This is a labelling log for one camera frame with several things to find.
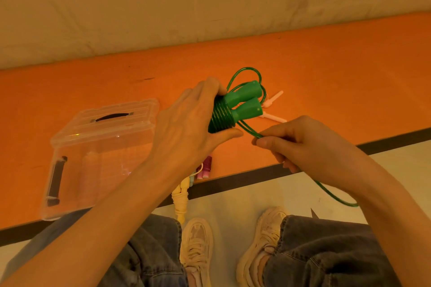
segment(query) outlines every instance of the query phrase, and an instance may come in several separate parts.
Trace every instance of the person's right hand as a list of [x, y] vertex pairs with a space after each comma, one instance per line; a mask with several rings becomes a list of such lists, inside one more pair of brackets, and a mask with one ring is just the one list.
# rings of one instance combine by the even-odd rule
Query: person's right hand
[[312, 179], [346, 192], [365, 183], [367, 169], [376, 163], [360, 149], [321, 122], [301, 116], [272, 126], [253, 144], [270, 150], [284, 168], [299, 168]]

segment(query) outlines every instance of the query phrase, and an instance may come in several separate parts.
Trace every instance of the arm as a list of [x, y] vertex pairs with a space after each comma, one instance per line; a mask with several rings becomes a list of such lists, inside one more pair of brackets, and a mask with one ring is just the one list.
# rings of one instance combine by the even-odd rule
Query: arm
[[161, 111], [148, 159], [1, 286], [96, 286], [148, 215], [219, 144], [242, 135], [232, 128], [208, 133], [214, 97], [225, 94], [215, 78], [187, 89]]
[[293, 173], [337, 187], [359, 203], [404, 287], [431, 286], [431, 220], [373, 159], [309, 117], [276, 125], [254, 139]]

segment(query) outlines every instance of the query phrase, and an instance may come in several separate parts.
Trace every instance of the fingernail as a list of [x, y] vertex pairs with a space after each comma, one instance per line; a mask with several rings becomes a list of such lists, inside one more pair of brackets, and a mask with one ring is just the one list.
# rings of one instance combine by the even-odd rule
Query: fingernail
[[259, 148], [266, 148], [267, 143], [266, 143], [266, 140], [258, 138], [257, 141], [256, 141], [256, 145]]

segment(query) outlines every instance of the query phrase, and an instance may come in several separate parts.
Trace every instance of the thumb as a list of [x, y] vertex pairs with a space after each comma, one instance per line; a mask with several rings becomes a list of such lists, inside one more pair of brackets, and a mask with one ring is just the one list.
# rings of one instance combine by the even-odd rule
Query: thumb
[[244, 133], [237, 128], [229, 128], [229, 129], [225, 129], [224, 131], [220, 131], [211, 135], [212, 135], [211, 143], [215, 148], [220, 144], [225, 143], [226, 141], [229, 141], [231, 138], [243, 136]]
[[271, 150], [284, 155], [288, 159], [295, 158], [294, 154], [297, 152], [298, 145], [294, 142], [284, 140], [276, 136], [266, 136], [258, 138], [256, 146], [259, 148]]

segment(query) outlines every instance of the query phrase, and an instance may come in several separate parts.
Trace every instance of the box handle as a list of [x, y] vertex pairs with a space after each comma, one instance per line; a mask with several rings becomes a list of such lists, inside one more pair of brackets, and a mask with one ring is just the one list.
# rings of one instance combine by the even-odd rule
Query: box handle
[[60, 203], [58, 193], [60, 192], [61, 176], [63, 175], [64, 164], [67, 162], [67, 157], [62, 156], [54, 165], [53, 174], [51, 177], [51, 185], [46, 196], [46, 205], [49, 207], [56, 206]]
[[111, 119], [111, 118], [117, 118], [117, 117], [123, 117], [123, 116], [128, 116], [128, 115], [133, 115], [133, 113], [112, 113], [110, 115], [106, 115], [100, 118], [97, 118], [95, 120], [95, 122], [99, 122], [101, 120], [106, 120], [106, 119]]

